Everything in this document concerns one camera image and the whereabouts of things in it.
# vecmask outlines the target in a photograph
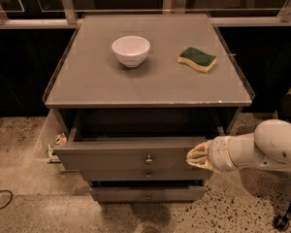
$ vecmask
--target green and yellow sponge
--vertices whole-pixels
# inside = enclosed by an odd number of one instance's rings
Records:
[[[215,64],[216,56],[194,48],[186,49],[179,57],[178,63],[186,64],[199,72],[206,73]]]

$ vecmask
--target black tripod leg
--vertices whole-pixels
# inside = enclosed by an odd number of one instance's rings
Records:
[[[290,225],[290,217],[291,217],[291,202],[289,208],[284,216],[277,216],[273,221],[273,226],[278,231],[285,231]]]

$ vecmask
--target bowl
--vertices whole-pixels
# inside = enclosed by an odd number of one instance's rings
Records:
[[[139,36],[125,36],[113,42],[113,52],[123,65],[134,68],[146,60],[150,43]]]

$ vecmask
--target drawer knob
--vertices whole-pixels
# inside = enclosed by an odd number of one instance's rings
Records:
[[[153,163],[151,155],[148,155],[145,160],[146,165],[151,165]]]

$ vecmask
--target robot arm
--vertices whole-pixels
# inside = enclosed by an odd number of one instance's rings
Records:
[[[254,133],[216,137],[191,150],[186,161],[219,172],[243,168],[291,172],[291,124],[271,119]]]

